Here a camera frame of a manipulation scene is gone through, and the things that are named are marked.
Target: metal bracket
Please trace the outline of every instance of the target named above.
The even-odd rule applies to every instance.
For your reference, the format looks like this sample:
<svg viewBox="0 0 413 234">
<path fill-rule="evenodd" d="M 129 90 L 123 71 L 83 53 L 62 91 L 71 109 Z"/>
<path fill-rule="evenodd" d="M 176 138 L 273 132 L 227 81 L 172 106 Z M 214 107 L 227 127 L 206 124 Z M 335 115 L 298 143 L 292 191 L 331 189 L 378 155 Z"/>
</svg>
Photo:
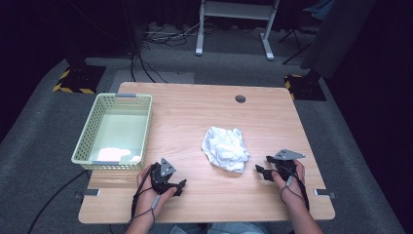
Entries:
<svg viewBox="0 0 413 234">
<path fill-rule="evenodd" d="M 288 149 L 282 149 L 273 158 L 277 160 L 293 160 L 299 158 L 305 158 L 305 154 L 297 153 Z"/>
<path fill-rule="evenodd" d="M 165 158 L 161 159 L 161 176 L 165 177 L 176 172 L 176 169 Z"/>
</svg>

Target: jeans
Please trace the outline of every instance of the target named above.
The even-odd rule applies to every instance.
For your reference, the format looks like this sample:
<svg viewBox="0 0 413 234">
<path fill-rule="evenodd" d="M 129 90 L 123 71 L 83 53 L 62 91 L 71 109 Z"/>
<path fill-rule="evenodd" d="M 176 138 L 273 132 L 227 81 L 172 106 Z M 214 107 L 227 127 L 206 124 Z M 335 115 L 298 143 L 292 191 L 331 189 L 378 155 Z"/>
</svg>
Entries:
<svg viewBox="0 0 413 234">
<path fill-rule="evenodd" d="M 265 222 L 216 222 L 203 230 L 196 223 L 155 224 L 151 234 L 271 234 Z"/>
</svg>

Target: person's right hand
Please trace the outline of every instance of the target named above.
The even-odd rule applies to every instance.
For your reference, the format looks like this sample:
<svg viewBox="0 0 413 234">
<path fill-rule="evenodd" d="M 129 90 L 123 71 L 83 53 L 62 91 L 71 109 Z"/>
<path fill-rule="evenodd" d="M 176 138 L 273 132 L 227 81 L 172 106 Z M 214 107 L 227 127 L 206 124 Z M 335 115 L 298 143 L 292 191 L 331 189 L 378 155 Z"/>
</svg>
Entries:
<svg viewBox="0 0 413 234">
<path fill-rule="evenodd" d="M 297 160 L 294 160 L 294 164 L 298 178 L 305 184 L 304 166 Z M 305 206 L 303 194 L 301 193 L 300 186 L 298 185 L 297 179 L 295 177 L 293 178 L 291 184 L 287 188 L 286 182 L 282 179 L 279 173 L 272 172 L 272 176 L 274 179 L 274 183 L 277 185 L 277 188 L 281 193 L 282 200 L 286 203 L 288 207 L 291 208 L 293 206 L 301 205 Z"/>
</svg>

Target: gray carpet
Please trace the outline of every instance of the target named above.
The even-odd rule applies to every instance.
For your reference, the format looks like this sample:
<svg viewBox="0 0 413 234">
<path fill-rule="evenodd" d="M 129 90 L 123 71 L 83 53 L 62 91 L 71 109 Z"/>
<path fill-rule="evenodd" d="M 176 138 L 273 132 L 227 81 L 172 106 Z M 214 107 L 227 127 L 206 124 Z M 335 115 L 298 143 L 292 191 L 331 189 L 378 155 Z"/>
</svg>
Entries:
<svg viewBox="0 0 413 234">
<path fill-rule="evenodd" d="M 298 67 L 300 57 L 282 65 L 296 51 L 292 37 L 278 43 L 282 32 L 272 32 L 270 43 L 276 59 L 267 61 L 258 40 L 260 31 L 215 31 L 206 37 L 201 57 L 195 56 L 196 37 L 177 47 L 144 44 L 142 58 L 162 78 L 176 83 L 283 87 L 285 74 L 307 73 Z M 302 40 L 311 38 L 302 36 Z M 126 58 L 88 58 L 87 64 L 106 66 L 98 93 L 116 92 L 122 81 L 131 79 Z M 63 60 L 43 78 L 0 144 L 1 233 L 27 232 L 52 195 L 82 171 L 70 158 L 96 95 L 52 92 L 66 67 Z M 149 82 L 138 62 L 135 78 Z M 325 233 L 404 233 L 334 99 L 322 80 L 320 84 L 327 101 L 294 101 L 326 187 L 338 196 L 332 200 L 336 217 L 320 221 L 320 226 Z M 82 201 L 73 195 L 87 183 L 87 176 L 82 175 L 63 189 L 32 233 L 110 233 L 109 225 L 78 220 Z M 274 233 L 291 230 L 289 222 L 271 225 Z M 123 225 L 110 227 L 113 233 L 125 232 Z"/>
</svg>

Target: wall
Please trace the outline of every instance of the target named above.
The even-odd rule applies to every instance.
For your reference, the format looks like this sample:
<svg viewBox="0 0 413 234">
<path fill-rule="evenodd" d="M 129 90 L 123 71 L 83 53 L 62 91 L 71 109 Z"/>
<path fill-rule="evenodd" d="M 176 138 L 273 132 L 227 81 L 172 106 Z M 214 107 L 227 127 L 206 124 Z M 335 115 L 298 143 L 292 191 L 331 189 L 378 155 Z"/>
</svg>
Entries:
<svg viewBox="0 0 413 234">
<path fill-rule="evenodd" d="M 407 207 L 413 195 L 413 18 L 406 4 L 378 1 L 326 83 L 400 223 L 413 233 Z"/>
</svg>

